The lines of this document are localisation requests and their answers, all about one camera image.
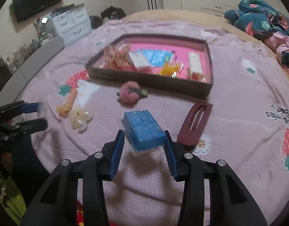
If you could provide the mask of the white comb hair clip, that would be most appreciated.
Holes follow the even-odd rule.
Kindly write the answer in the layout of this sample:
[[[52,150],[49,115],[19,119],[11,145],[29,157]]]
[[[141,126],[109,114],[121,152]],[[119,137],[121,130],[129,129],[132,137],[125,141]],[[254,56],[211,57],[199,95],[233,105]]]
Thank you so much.
[[[188,68],[189,74],[190,75],[203,74],[199,53],[196,52],[189,53],[188,58],[189,58],[189,68]]]

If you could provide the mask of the pearl flower hair claw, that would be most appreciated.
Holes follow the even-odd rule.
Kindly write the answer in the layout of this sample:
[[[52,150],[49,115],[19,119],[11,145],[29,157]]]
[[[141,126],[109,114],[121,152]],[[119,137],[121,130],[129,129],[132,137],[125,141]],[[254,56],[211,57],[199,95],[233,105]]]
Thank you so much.
[[[86,131],[88,123],[92,120],[92,113],[86,109],[71,110],[68,116],[72,128],[78,133]]]

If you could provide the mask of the white drawer cabinet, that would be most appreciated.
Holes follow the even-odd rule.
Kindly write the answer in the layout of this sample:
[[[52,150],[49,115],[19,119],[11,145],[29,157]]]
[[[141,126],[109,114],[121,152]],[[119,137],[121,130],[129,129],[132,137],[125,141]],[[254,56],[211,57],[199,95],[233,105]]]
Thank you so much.
[[[92,31],[90,18],[84,4],[74,6],[64,13],[50,19],[55,36],[64,41],[64,46],[71,45]]]

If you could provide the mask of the blue plastic box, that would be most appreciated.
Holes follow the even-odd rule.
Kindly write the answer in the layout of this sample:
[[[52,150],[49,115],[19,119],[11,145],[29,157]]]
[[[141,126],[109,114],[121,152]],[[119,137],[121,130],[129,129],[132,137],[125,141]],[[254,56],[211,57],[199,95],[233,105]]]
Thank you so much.
[[[134,156],[155,152],[164,146],[166,134],[148,110],[125,112],[121,122]]]

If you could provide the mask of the pink pajama garment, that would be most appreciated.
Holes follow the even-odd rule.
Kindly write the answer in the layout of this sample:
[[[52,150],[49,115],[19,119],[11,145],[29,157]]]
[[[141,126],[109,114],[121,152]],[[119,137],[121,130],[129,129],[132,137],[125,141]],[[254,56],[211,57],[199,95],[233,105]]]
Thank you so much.
[[[283,35],[281,32],[275,32],[273,35],[263,42],[276,54],[276,58],[282,64],[282,54],[289,53],[289,36]]]

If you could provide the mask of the pink fluffy hair clip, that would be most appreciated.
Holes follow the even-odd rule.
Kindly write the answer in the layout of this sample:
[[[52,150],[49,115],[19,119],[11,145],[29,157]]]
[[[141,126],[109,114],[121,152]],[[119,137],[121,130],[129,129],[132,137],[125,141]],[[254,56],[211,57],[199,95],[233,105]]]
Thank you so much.
[[[134,104],[141,98],[146,98],[148,92],[146,89],[141,88],[137,82],[129,81],[124,83],[119,92],[116,94],[120,101],[124,104]]]

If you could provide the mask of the dark floral crumpled quilt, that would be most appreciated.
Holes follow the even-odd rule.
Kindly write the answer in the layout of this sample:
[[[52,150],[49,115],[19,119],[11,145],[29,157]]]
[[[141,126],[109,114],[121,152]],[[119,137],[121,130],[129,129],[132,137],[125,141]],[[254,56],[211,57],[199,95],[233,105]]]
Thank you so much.
[[[228,10],[224,17],[258,40],[268,39],[276,32],[289,36],[289,26],[282,13],[263,0],[241,0],[238,9]]]

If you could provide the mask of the clear bag with earrings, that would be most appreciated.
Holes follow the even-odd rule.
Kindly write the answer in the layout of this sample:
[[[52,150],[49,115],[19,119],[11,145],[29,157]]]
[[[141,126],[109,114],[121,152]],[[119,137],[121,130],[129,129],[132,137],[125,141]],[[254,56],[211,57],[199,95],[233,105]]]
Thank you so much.
[[[129,57],[131,59],[133,66],[137,70],[151,68],[148,59],[142,52],[129,52]]]

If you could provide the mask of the beige polka dot bow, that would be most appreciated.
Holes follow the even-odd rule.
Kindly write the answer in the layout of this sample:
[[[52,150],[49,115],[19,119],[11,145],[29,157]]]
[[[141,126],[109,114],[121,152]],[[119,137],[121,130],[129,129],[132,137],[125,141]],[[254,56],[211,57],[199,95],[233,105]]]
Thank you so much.
[[[125,44],[120,50],[114,45],[104,48],[104,68],[128,69],[132,66],[129,60],[130,45]]]

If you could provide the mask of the brown shallow cardboard tray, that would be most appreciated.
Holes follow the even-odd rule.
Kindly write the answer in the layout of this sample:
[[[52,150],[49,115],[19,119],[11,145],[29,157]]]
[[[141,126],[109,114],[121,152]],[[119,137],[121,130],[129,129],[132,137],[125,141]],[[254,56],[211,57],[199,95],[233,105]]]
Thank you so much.
[[[128,82],[206,99],[213,86],[206,41],[166,34],[123,34],[85,66],[92,78]]]

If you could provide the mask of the black bag on floor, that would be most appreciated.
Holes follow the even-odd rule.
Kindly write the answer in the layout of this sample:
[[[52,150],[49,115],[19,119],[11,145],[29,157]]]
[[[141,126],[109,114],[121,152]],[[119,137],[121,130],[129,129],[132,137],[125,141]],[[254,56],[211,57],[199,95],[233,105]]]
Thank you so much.
[[[122,8],[117,8],[113,6],[110,6],[101,13],[102,19],[108,18],[109,20],[122,19],[126,16],[127,15]]]

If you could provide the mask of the yellow hoops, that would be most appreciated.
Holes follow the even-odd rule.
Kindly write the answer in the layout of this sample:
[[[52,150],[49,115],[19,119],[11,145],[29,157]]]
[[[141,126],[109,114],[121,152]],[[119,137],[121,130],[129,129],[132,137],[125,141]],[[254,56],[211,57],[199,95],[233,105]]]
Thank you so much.
[[[160,75],[161,76],[168,76],[171,78],[177,78],[184,68],[183,63],[179,62],[166,62],[164,63]]]

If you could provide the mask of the maroon oval hair clip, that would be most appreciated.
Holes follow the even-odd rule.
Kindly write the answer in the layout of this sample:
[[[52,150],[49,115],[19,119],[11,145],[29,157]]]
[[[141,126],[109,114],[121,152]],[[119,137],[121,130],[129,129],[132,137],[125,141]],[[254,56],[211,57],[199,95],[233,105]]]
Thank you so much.
[[[196,102],[188,112],[177,136],[177,142],[184,146],[196,146],[205,129],[213,105]]]

